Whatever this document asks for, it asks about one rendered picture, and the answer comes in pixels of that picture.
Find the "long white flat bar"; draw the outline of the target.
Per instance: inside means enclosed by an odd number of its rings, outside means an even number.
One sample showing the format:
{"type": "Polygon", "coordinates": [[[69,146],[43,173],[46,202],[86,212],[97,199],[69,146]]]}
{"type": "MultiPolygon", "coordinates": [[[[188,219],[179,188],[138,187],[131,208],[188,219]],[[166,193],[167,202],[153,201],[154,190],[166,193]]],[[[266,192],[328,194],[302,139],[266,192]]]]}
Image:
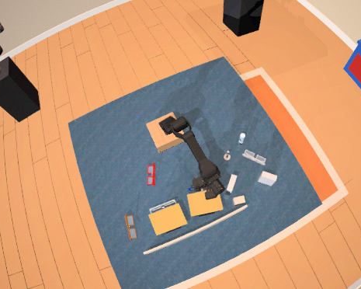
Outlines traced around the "long white flat bar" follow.
{"type": "Polygon", "coordinates": [[[246,207],[247,207],[247,205],[245,205],[244,207],[236,210],[235,212],[233,212],[233,213],[231,213],[231,214],[229,214],[229,215],[227,215],[227,216],[225,216],[225,217],[222,217],[222,218],[220,218],[220,219],[217,219],[216,221],[214,221],[214,222],[212,222],[212,223],[210,223],[210,224],[208,224],[208,225],[206,225],[206,226],[204,226],[204,227],[202,227],[202,228],[199,228],[199,229],[195,230],[194,232],[188,233],[188,234],[184,235],[183,237],[179,237],[179,238],[175,239],[174,241],[170,241],[170,242],[168,242],[168,243],[165,243],[164,245],[160,245],[160,246],[157,247],[157,248],[153,248],[152,250],[148,250],[147,252],[143,252],[143,254],[149,254],[149,253],[151,253],[151,252],[158,251],[159,249],[163,249],[163,248],[165,248],[166,246],[169,246],[169,245],[172,245],[172,244],[176,244],[177,242],[182,241],[182,240],[184,240],[184,239],[186,239],[186,238],[188,238],[188,237],[191,237],[191,236],[197,234],[198,232],[202,232],[202,231],[210,228],[211,226],[213,226],[213,225],[215,225],[215,224],[221,223],[222,221],[224,221],[224,220],[226,220],[226,219],[234,216],[235,214],[243,211],[246,207]]]}

